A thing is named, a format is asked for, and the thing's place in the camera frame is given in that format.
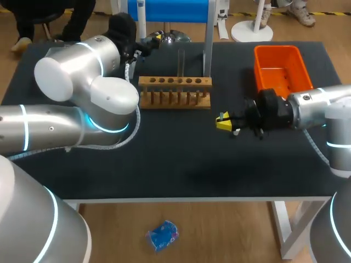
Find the chair backrest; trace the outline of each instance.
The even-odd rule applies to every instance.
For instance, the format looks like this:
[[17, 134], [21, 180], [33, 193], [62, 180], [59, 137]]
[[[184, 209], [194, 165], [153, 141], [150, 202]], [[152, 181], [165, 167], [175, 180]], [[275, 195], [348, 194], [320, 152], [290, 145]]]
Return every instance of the chair backrest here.
[[[137, 21], [137, 0], [121, 1], [128, 1], [128, 13]], [[207, 23], [208, 0], [145, 0], [145, 10], [151, 22]]]

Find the sneaker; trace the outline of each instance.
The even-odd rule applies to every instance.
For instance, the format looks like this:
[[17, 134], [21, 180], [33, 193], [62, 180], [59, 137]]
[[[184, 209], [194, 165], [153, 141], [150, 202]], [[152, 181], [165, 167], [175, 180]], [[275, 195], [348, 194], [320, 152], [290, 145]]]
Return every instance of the sneaker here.
[[32, 40], [27, 37], [22, 37], [11, 48], [11, 52], [22, 54], [27, 49], [29, 44], [32, 44]]
[[314, 24], [316, 24], [316, 20], [309, 14], [306, 7], [294, 7], [294, 3], [292, 3], [289, 5], [287, 13], [296, 18], [301, 25], [306, 27], [313, 27]]
[[272, 9], [263, 8], [261, 23], [259, 24], [259, 29], [265, 28], [267, 26], [270, 15], [272, 14]]

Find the orange plastic container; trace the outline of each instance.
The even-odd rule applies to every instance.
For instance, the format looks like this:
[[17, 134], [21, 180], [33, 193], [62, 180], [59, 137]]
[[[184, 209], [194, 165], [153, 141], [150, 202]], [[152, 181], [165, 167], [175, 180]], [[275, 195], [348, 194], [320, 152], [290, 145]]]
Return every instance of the orange plastic container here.
[[313, 89], [300, 51], [293, 45], [258, 45], [254, 49], [254, 74], [258, 91], [290, 93]]

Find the dark tabletop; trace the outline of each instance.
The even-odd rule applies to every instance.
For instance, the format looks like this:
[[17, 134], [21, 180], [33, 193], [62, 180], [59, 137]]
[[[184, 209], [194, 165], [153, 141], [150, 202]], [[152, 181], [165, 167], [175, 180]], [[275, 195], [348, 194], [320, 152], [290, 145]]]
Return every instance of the dark tabletop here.
[[[321, 43], [274, 44], [300, 49], [314, 87], [340, 84]], [[54, 103], [41, 94], [33, 77], [35, 63], [52, 45], [30, 46], [4, 105]], [[121, 149], [53, 150], [15, 163], [63, 199], [332, 195], [344, 180], [332, 175], [301, 131], [273, 131], [259, 141], [250, 130], [242, 130], [236, 139], [216, 130], [219, 113], [243, 110], [244, 95], [256, 88], [255, 45], [213, 45], [211, 110], [142, 110], [138, 134]], [[176, 76], [179, 48], [185, 50], [185, 76], [201, 76], [202, 47], [202, 43], [163, 45], [138, 62], [133, 84], [137, 85], [138, 75]], [[310, 133], [326, 154], [324, 129]]]

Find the wooden test tube rack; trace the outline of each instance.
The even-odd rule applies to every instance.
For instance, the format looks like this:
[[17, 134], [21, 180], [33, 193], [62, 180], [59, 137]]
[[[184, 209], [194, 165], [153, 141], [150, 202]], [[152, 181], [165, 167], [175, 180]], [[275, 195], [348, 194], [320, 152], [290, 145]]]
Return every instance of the wooden test tube rack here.
[[212, 78], [143, 76], [139, 77], [139, 86], [143, 88], [140, 96], [140, 108], [143, 109], [211, 108]]

